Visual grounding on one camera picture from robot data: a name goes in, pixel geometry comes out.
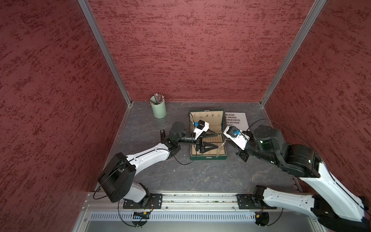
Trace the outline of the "green jewelry box beige lining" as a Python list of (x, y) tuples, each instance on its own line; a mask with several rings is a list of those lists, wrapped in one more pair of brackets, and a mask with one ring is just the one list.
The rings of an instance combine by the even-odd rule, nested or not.
[(225, 110), (189, 110), (189, 128), (194, 131), (200, 121), (208, 123), (208, 131), (200, 129), (197, 139), (190, 143), (191, 160), (226, 160), (223, 130), (226, 127)]

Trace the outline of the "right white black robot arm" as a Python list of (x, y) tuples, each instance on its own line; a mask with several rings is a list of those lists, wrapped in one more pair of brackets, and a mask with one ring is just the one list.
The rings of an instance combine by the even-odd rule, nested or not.
[(322, 158), (308, 146), (287, 144), (279, 129), (266, 125), (253, 132), (231, 127), (224, 134), (239, 148), (237, 154), (244, 161), (254, 157), (271, 163), (316, 191), (315, 195), (291, 194), (256, 186), (251, 196), (256, 206), (296, 211), (335, 232), (371, 230), (364, 199), (340, 183)]

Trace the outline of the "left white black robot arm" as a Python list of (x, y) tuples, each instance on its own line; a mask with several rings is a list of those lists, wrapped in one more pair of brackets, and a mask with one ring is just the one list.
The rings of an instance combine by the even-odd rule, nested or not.
[(218, 148), (203, 141), (204, 138), (218, 136), (216, 132), (210, 130), (209, 123), (199, 120), (193, 123), (193, 126), (194, 130), (188, 132), (184, 123), (177, 121), (172, 125), (169, 134), (156, 146), (131, 155), (124, 155), (121, 152), (115, 154), (98, 177), (98, 189), (103, 189), (112, 203), (130, 200), (139, 208), (148, 206), (151, 193), (143, 184), (133, 182), (136, 174), (174, 157), (181, 150), (181, 143), (193, 144), (196, 151), (201, 153)]

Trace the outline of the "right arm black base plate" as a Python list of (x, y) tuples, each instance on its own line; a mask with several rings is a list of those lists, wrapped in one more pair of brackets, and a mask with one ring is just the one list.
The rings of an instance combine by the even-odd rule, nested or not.
[(277, 207), (271, 207), (266, 205), (261, 200), (253, 200), (252, 194), (237, 194), (237, 204), (239, 209), (249, 210), (275, 210)]

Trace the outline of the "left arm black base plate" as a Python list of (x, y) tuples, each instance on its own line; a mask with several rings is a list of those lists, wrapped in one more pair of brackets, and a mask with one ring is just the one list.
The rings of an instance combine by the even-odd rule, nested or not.
[(163, 194), (150, 193), (146, 195), (140, 202), (136, 203), (133, 200), (123, 200), (123, 209), (161, 209), (163, 201)]

